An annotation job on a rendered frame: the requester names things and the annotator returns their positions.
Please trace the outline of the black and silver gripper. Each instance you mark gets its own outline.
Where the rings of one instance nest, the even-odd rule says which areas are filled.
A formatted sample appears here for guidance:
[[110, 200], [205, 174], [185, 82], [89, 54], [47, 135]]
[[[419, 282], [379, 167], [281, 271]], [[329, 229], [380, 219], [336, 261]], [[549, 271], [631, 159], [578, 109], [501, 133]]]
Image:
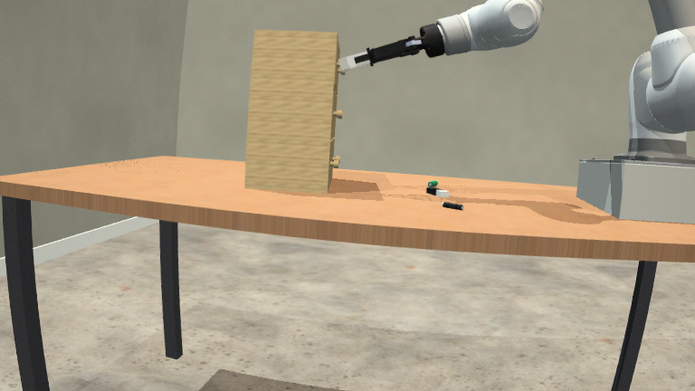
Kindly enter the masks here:
[[352, 70], [355, 69], [355, 67], [358, 68], [368, 64], [374, 66], [373, 63], [381, 62], [382, 60], [385, 61], [386, 59], [389, 60], [396, 57], [418, 54], [422, 49], [425, 49], [427, 56], [430, 58], [444, 54], [443, 36], [436, 24], [422, 26], [420, 28], [420, 36], [421, 37], [417, 38], [410, 36], [402, 41], [400, 40], [395, 43], [373, 48], [371, 51], [368, 47], [367, 52], [361, 52], [338, 59], [340, 69], [342, 72], [345, 72], [345, 70]]

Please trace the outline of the tall wooden chest of drawers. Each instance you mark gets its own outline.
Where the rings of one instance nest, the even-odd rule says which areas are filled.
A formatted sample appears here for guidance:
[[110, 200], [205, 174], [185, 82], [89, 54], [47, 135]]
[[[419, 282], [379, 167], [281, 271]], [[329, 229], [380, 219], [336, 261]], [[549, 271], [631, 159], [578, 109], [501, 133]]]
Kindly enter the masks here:
[[254, 31], [244, 188], [328, 193], [337, 38]]

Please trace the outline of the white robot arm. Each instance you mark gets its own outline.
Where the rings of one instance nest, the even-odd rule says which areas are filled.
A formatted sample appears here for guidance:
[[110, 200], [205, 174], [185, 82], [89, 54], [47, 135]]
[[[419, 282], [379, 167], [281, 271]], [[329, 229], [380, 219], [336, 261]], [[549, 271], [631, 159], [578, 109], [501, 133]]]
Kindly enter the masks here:
[[[541, 0], [487, 1], [436, 21], [447, 56], [517, 46], [536, 33]], [[648, 1], [658, 35], [633, 66], [629, 148], [614, 159], [695, 165], [686, 150], [687, 131], [695, 131], [695, 6]]]

